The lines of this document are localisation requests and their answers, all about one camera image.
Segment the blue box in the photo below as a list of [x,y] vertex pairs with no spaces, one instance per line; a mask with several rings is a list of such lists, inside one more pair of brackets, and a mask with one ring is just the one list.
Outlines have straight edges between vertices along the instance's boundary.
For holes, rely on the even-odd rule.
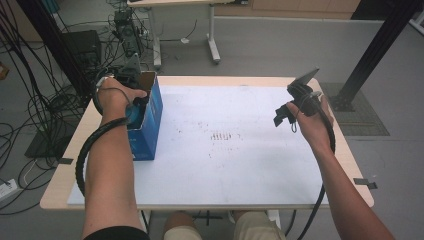
[[154,160],[163,109],[156,72],[142,72],[140,84],[148,92],[149,101],[145,108],[140,107],[141,124],[127,127],[128,139],[134,161]]

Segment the hand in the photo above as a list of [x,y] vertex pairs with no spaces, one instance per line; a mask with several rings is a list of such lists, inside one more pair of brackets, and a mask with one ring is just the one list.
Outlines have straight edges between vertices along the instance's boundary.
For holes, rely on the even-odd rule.
[[115,78],[105,79],[98,91],[99,103],[103,111],[124,110],[131,105],[135,98],[143,98],[147,93],[140,89],[131,89],[123,86]]
[[[288,102],[287,107],[293,116],[296,117],[300,130],[306,141],[311,145],[312,150],[330,149],[330,138],[328,137],[327,129],[322,122],[321,116],[318,113],[307,117],[293,103]],[[334,118],[330,115],[327,98],[325,96],[321,97],[321,108],[330,120],[331,125],[333,125]]]

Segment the black sleeve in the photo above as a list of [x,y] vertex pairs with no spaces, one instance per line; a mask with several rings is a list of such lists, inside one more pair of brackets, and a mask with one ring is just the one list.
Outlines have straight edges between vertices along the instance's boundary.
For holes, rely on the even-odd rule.
[[84,240],[150,240],[142,230],[128,226],[115,226],[100,229],[88,235]]

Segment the person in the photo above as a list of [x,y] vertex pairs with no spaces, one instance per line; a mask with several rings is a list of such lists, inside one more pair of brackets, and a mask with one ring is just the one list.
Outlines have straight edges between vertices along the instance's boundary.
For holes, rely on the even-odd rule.
[[[101,125],[125,117],[125,108],[146,92],[122,86],[107,78],[98,91],[103,107]],[[321,106],[333,118],[326,98]],[[303,115],[292,103],[287,107],[296,116],[301,132],[314,153],[327,191],[332,217],[342,239],[394,239],[390,231],[365,203],[348,179],[330,148],[330,140],[318,114]],[[92,146],[85,183],[85,222],[82,237],[93,239],[149,239],[138,216],[134,171],[126,126],[113,128]],[[264,212],[234,211],[234,239],[285,239]],[[166,221],[165,240],[201,239],[192,217],[175,212]]]

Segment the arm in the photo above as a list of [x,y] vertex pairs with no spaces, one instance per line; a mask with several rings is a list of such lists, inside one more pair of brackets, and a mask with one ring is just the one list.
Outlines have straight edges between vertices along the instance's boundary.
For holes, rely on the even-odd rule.
[[[330,140],[318,114],[306,117],[292,103],[287,107],[296,116],[303,136],[317,159],[330,203],[331,214],[342,239],[394,239],[389,230],[362,199],[330,148]],[[321,107],[333,122],[325,97]]]
[[[126,88],[113,78],[103,82],[98,94],[103,107],[101,125],[125,117],[128,101],[146,96],[146,92]],[[83,238],[111,226],[142,228],[126,126],[113,128],[93,144],[87,163],[85,196]]]

